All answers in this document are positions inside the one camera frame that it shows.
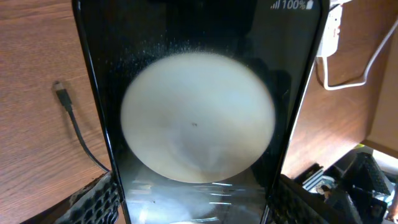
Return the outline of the black smartphone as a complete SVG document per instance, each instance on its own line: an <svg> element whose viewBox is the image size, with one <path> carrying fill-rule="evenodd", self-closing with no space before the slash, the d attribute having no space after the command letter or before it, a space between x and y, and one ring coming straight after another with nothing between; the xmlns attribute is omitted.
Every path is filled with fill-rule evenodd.
<svg viewBox="0 0 398 224"><path fill-rule="evenodd" d="M264 223L329 7L72 2L128 223Z"/></svg>

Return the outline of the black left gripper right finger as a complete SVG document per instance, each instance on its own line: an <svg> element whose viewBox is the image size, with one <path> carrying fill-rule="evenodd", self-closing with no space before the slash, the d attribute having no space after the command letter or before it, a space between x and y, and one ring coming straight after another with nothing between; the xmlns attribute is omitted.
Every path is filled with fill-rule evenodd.
<svg viewBox="0 0 398 224"><path fill-rule="evenodd" d="M276 223L348 223L345 215L285 175L275 183L269 208Z"/></svg>

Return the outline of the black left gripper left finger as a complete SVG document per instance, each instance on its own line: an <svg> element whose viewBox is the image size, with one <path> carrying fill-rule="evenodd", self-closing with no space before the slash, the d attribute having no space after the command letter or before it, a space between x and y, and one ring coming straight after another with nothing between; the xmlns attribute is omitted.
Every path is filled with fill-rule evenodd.
<svg viewBox="0 0 398 224"><path fill-rule="evenodd" d="M118 185L107 172L25 223L115 224L120 204Z"/></svg>

